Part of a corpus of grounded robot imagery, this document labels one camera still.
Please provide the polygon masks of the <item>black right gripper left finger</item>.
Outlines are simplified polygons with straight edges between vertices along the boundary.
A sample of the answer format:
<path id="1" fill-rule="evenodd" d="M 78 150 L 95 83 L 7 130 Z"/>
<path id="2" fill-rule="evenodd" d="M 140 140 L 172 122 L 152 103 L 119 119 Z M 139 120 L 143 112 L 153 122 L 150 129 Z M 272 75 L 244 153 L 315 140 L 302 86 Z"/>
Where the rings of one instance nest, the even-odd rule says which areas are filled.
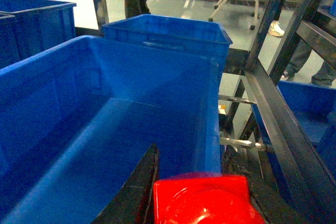
<path id="1" fill-rule="evenodd" d="M 151 144 L 93 223 L 154 223 L 153 186 L 159 180 L 159 155 L 157 145 Z"/>

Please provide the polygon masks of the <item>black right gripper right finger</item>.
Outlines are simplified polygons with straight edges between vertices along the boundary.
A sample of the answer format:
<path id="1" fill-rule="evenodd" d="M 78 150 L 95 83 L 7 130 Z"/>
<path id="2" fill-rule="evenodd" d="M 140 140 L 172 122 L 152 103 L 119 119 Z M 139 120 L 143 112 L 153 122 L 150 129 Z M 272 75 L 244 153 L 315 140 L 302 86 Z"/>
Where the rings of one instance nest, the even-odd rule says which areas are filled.
<path id="1" fill-rule="evenodd" d="M 252 205 L 266 223 L 297 222 L 296 212 L 259 175 L 247 169 L 241 155 L 230 145 L 226 146 L 222 157 L 222 170 L 247 178 Z"/>

